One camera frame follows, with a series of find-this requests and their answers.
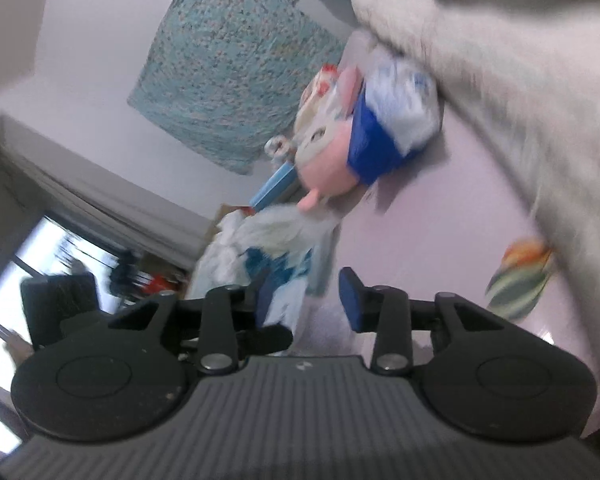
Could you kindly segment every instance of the blue package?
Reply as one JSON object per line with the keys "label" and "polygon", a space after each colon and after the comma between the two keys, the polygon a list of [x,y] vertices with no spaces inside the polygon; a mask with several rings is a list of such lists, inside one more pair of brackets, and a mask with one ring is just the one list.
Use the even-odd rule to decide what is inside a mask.
{"label": "blue package", "polygon": [[367,186],[371,186],[379,176],[393,171],[406,160],[410,160],[420,150],[411,150],[405,156],[395,146],[393,138],[378,122],[375,114],[366,105],[365,92],[360,92],[353,109],[353,126],[349,144],[350,168]]}

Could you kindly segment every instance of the ribbed gray surface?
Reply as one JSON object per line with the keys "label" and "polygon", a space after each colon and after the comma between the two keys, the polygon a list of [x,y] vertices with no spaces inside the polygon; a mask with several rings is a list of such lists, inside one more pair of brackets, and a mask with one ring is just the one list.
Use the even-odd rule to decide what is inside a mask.
{"label": "ribbed gray surface", "polygon": [[429,413],[407,381],[375,376],[356,357],[260,357],[203,381],[149,433],[107,446],[36,436],[0,472],[19,480],[598,480],[600,461],[574,438],[534,447],[471,439]]}

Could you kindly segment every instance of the silver bolt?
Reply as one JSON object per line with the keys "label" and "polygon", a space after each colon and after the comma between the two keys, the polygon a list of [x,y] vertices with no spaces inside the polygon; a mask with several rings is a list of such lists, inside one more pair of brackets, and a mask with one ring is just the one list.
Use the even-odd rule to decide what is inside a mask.
{"label": "silver bolt", "polygon": [[375,360],[375,363],[387,371],[401,370],[409,366],[409,360],[401,354],[384,354]]}
{"label": "silver bolt", "polygon": [[200,364],[207,370],[223,370],[233,364],[233,360],[226,354],[208,354],[200,359]]}

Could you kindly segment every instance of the fur blanket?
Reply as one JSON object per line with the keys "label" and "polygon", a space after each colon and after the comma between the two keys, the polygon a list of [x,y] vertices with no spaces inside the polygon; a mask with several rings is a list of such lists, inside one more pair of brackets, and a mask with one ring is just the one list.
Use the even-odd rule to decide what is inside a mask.
{"label": "fur blanket", "polygon": [[534,16],[352,0],[493,147],[555,246],[600,363],[600,4]]}

